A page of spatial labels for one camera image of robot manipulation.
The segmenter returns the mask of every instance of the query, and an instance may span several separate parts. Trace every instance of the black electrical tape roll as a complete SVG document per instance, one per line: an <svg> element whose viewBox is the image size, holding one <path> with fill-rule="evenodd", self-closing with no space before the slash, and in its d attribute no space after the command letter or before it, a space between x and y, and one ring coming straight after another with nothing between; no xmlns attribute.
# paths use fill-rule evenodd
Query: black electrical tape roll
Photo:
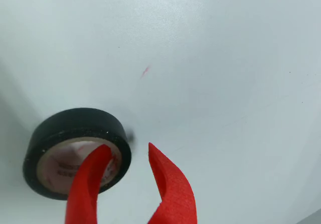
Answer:
<svg viewBox="0 0 321 224"><path fill-rule="evenodd" d="M43 121L34 131L24 160L26 182L35 192L66 200L83 160L98 146L111 148L113 159L100 191L115 185L126 173L131 151L124 128L114 116L93 108L74 108Z"/></svg>

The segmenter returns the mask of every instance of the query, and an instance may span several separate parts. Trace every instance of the white surface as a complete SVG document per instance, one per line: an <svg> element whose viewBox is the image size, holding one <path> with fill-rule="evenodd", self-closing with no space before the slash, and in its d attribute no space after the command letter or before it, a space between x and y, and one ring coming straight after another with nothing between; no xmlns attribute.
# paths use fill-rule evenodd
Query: white surface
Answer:
<svg viewBox="0 0 321 224"><path fill-rule="evenodd" d="M321 208L321 0L0 0L0 222L63 223L22 178L28 138L71 107L136 134L99 223L147 223L153 142L199 223L294 224Z"/></svg>

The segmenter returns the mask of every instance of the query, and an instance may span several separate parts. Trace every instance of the red mark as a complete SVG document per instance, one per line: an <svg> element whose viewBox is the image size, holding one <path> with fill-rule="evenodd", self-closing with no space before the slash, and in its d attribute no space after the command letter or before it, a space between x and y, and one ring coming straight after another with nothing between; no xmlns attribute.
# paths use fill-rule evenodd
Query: red mark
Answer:
<svg viewBox="0 0 321 224"><path fill-rule="evenodd" d="M81 151L84 147L85 147L84 145L83 145L82 147L80 147L80 148L78 149L78 152Z"/></svg>
<svg viewBox="0 0 321 224"><path fill-rule="evenodd" d="M148 67L145 69L145 71L142 73L142 75L141 75L140 78L143 78L143 77L146 75L146 73L149 71L149 69L150 69L150 66L148 66Z"/></svg>

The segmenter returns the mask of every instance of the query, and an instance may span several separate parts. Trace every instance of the tape roll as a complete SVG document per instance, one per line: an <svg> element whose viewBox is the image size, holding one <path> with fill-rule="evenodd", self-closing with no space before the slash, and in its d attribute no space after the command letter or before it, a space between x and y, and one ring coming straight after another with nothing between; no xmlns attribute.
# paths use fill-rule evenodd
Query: tape roll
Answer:
<svg viewBox="0 0 321 224"><path fill-rule="evenodd" d="M121 123L111 114L93 108L74 108L43 121L34 131L24 160L28 185L40 195L66 200L73 178L83 160L98 146L111 148L100 193L126 173L131 151Z"/></svg>

